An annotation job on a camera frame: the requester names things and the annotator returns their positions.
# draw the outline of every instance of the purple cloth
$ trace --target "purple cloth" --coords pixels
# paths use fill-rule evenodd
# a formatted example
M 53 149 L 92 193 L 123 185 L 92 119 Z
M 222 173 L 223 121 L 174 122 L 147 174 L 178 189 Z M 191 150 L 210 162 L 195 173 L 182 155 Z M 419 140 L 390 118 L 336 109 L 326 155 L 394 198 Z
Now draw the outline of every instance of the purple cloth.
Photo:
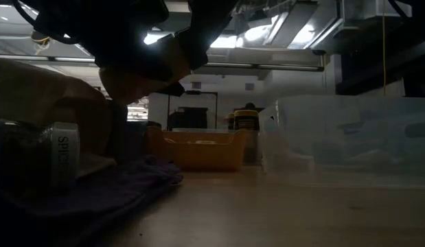
M 182 179 L 177 167 L 147 158 L 80 180 L 67 194 L 30 204 L 0 195 L 0 237 L 7 246 L 77 246 L 131 209 L 145 209 Z

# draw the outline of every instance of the orange plastic bin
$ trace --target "orange plastic bin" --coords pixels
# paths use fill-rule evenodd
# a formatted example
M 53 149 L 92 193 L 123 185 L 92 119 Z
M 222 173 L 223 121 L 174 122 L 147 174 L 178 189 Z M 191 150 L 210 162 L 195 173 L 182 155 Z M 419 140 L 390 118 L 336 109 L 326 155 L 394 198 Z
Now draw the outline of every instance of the orange plastic bin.
M 249 131 L 235 133 L 166 132 L 148 127 L 148 152 L 174 161 L 182 170 L 238 171 Z

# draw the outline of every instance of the wooden table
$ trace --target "wooden table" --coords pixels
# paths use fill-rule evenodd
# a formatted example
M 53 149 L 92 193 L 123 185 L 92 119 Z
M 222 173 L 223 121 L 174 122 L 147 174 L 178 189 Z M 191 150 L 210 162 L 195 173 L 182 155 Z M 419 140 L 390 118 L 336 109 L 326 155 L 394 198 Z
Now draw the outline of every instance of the wooden table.
M 104 246 L 425 246 L 425 190 L 292 187 L 259 167 L 186 173 Z

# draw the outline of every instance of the plastic storage box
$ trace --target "plastic storage box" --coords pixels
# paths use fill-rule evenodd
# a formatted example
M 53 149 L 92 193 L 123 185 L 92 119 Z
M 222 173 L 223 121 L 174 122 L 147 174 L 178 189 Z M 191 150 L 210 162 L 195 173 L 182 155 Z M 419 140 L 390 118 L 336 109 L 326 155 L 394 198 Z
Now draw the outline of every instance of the plastic storage box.
M 167 132 L 148 127 L 150 154 L 174 161 L 183 170 L 238 171 L 249 131 L 234 133 Z
M 425 187 L 425 99 L 283 98 L 260 113 L 260 142 L 291 184 Z

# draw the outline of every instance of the table surface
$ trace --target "table surface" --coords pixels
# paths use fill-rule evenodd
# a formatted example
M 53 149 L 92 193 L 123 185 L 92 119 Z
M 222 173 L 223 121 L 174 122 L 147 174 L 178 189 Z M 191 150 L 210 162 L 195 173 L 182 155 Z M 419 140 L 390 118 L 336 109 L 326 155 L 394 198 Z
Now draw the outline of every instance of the table surface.
M 145 213 L 104 232 L 104 246 L 425 246 L 425 190 L 293 187 L 244 167 L 184 173 Z

